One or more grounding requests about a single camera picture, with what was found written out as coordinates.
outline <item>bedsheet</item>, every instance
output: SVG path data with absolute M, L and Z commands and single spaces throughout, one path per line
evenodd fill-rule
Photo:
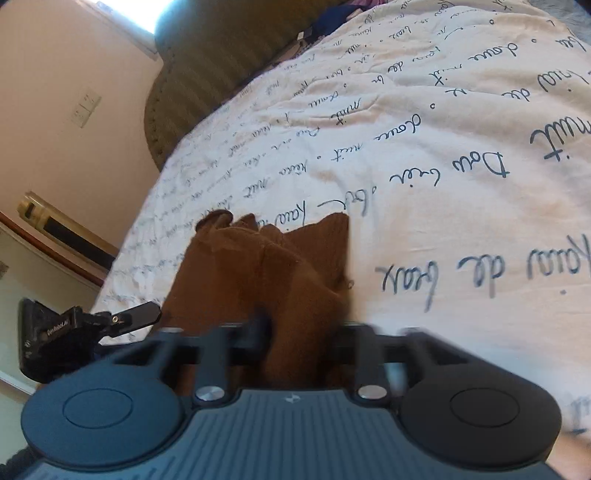
M 442 335 L 548 389 L 586 434 L 590 48 L 520 0 L 358 15 L 182 140 L 95 311 L 162 303 L 212 209 L 284 231 L 344 211 L 351 319 Z

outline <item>silver screw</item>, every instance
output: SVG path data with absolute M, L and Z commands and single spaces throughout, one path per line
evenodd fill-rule
M 195 396 L 199 400 L 203 401 L 219 400 L 225 394 L 226 392 L 224 392 L 224 389 L 216 385 L 208 385 L 207 387 L 201 387 L 199 390 L 195 392 Z
M 388 395 L 388 391 L 379 385 L 364 385 L 357 390 L 357 395 L 366 400 L 380 400 Z

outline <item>light switch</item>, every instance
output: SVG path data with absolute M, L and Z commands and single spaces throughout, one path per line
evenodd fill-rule
M 84 108 L 82 105 L 76 105 L 74 111 L 72 112 L 72 122 L 78 125 L 80 128 L 86 125 L 90 117 L 90 112 Z
M 92 113 L 95 111 L 95 108 L 99 104 L 101 98 L 102 97 L 94 90 L 88 89 L 84 94 L 84 97 L 82 97 L 82 100 L 80 100 L 80 104 L 90 113 Z

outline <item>brown knit fabric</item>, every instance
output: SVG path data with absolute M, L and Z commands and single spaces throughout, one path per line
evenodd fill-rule
M 323 355 L 348 309 L 348 217 L 335 213 L 288 233 L 272 225 L 259 230 L 252 214 L 232 219 L 216 210 L 197 224 L 160 326 L 202 335 L 264 309 L 274 335 L 260 382 L 275 388 L 324 383 Z

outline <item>dark green headboard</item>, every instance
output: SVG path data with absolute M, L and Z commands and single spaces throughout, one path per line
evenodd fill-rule
M 144 128 L 159 170 L 178 142 L 342 0 L 175 0 L 155 40 L 164 66 Z

